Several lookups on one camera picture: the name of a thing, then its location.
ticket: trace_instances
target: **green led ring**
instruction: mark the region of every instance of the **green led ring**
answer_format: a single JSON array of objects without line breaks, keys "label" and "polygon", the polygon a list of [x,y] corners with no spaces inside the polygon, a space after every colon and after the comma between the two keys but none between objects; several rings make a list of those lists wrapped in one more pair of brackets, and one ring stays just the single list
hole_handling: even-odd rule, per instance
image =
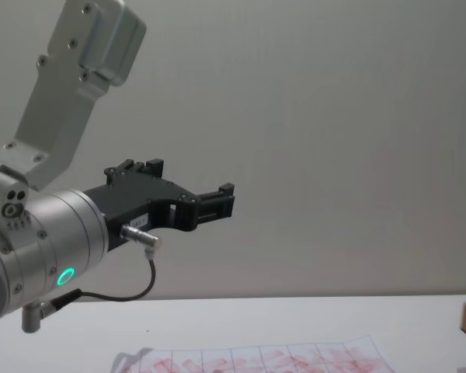
[{"label": "green led ring", "polygon": [[66,285],[75,275],[76,270],[73,267],[68,268],[57,279],[57,286]]}]

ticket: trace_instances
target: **grid paper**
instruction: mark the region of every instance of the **grid paper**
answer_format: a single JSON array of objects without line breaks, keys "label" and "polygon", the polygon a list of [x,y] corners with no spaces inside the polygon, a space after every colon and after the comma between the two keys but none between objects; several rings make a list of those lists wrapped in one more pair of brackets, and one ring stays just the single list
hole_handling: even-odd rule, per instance
[{"label": "grid paper", "polygon": [[142,350],[113,373],[396,373],[370,336],[222,350]]}]

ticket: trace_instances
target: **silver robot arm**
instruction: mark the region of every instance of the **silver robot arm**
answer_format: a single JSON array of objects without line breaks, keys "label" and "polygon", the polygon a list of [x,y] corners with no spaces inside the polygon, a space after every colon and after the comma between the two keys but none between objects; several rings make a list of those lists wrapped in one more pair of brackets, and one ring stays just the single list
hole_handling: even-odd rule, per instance
[{"label": "silver robot arm", "polygon": [[0,317],[24,305],[39,315],[40,297],[107,253],[104,215],[89,197],[28,200],[28,190],[69,167],[96,100],[126,81],[145,31],[123,0],[66,1],[16,135],[0,149]]}]

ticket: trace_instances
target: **white label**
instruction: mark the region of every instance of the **white label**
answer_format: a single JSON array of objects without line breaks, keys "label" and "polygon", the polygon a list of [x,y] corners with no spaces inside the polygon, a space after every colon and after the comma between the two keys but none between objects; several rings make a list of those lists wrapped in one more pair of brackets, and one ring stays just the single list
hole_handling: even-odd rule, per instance
[{"label": "white label", "polygon": [[148,213],[130,221],[130,227],[140,228],[148,224]]}]

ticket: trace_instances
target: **robotic arm link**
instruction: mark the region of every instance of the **robotic arm link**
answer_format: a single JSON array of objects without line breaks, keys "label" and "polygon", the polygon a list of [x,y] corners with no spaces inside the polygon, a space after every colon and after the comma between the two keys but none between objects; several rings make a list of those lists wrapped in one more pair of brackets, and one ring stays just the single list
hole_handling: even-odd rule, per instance
[{"label": "robotic arm link", "polygon": [[[61,308],[59,298],[42,304],[41,297],[110,250],[139,242],[153,266],[161,241],[150,230],[189,232],[231,217],[232,184],[191,193],[162,178],[160,159],[108,168],[106,184],[84,193],[29,199],[29,189],[43,189],[68,168],[95,101],[126,81],[145,30],[123,0],[67,0],[48,55],[38,59],[37,84],[16,136],[0,149],[0,318],[23,307],[28,333]],[[62,305],[81,295],[68,293]]]}]

